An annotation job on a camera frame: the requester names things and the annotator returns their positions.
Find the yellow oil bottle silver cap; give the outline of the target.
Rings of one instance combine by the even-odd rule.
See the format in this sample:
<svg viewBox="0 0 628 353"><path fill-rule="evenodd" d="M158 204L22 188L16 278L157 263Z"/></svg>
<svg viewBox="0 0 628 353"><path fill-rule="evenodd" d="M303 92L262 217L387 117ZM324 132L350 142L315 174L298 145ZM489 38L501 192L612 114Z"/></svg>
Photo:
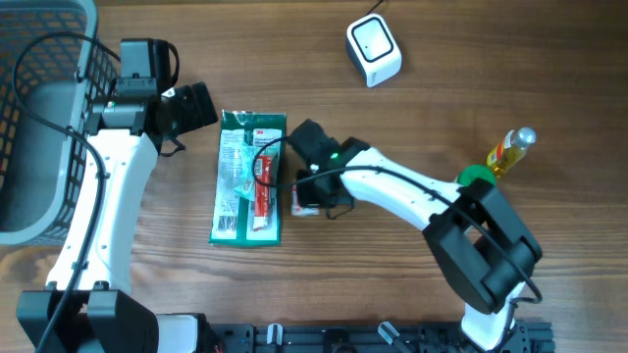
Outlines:
<svg viewBox="0 0 628 353"><path fill-rule="evenodd" d="M496 178L500 178L526 155L536 138L536 132L530 127L510 130L488 154L487 167Z"/></svg>

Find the grey plastic shopping basket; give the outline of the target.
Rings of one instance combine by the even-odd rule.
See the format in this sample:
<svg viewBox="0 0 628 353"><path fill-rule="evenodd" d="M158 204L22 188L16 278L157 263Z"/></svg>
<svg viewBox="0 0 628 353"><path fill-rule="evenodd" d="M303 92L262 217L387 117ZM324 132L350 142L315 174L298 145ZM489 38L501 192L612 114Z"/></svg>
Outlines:
<svg viewBox="0 0 628 353"><path fill-rule="evenodd" d="M86 150L66 134L117 74L89 0L1 4L1 242L64 242Z"/></svg>

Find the green 3M gloves package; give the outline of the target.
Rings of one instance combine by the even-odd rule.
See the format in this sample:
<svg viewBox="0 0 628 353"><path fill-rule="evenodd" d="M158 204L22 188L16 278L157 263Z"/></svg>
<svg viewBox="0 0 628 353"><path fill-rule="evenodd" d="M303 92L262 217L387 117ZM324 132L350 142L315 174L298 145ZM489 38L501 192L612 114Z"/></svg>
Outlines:
<svg viewBox="0 0 628 353"><path fill-rule="evenodd" d="M281 243L281 178L287 115L223 111L209 242L237 247Z"/></svg>

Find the green lid jar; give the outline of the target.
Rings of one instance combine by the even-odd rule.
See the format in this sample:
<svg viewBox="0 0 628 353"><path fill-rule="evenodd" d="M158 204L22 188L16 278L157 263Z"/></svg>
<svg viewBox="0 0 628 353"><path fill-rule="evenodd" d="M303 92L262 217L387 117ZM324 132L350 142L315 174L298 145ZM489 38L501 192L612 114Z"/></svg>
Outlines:
<svg viewBox="0 0 628 353"><path fill-rule="evenodd" d="M467 166L454 181L462 186L469 186L477 179L487 181L492 185L497 184L497 179L493 172L484 165Z"/></svg>

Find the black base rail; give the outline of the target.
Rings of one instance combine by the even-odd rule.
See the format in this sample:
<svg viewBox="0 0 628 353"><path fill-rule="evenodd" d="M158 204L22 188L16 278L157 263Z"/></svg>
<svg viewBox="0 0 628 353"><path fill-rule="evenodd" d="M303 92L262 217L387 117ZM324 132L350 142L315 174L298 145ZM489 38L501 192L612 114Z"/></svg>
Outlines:
<svg viewBox="0 0 628 353"><path fill-rule="evenodd" d="M479 352L455 322L399 326L213 325L210 352Z"/></svg>

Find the orange small carton box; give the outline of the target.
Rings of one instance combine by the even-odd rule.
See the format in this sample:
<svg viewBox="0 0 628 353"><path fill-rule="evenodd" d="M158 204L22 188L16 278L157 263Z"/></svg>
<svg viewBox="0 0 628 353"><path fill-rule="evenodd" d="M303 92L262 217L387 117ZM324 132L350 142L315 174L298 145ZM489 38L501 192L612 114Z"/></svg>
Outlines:
<svg viewBox="0 0 628 353"><path fill-rule="evenodd" d="M296 187L294 186L291 192L290 213L296 217L311 217L318 216L320 214L320 211L317 208L302 207L298 203L297 191Z"/></svg>

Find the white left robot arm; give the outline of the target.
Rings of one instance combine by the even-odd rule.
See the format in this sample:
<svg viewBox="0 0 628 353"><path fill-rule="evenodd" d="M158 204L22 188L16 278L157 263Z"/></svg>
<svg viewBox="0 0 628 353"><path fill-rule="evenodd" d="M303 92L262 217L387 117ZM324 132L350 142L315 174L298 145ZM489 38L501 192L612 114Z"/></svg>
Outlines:
<svg viewBox="0 0 628 353"><path fill-rule="evenodd" d="M159 93L127 78L87 115L88 157L70 232L42 290L17 317L38 352L203 352L218 343L202 314L156 314L131 297L131 246L163 142L212 125L206 85Z"/></svg>

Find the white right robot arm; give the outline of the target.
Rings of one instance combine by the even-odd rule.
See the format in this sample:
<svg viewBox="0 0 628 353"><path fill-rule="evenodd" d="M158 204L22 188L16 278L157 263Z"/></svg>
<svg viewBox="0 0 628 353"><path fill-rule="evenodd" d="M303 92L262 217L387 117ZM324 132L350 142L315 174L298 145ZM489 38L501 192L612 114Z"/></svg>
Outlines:
<svg viewBox="0 0 628 353"><path fill-rule="evenodd" d="M292 148L305 164L297 179L303 204L325 208L346 198L375 204L420 230L445 280L464 301L462 333L478 348L498 352L515 327L514 311L543 252L490 182L463 186L421 175L368 143L349 138L300 139Z"/></svg>

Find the white barcode scanner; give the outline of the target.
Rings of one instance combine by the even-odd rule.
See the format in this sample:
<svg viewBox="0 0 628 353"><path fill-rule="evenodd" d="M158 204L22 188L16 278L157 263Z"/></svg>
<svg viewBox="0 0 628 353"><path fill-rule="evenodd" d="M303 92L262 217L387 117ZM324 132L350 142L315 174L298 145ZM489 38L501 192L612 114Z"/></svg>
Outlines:
<svg viewBox="0 0 628 353"><path fill-rule="evenodd" d="M395 76L401 69L400 49L385 19L378 14L367 15L347 28L345 50L369 88Z"/></svg>

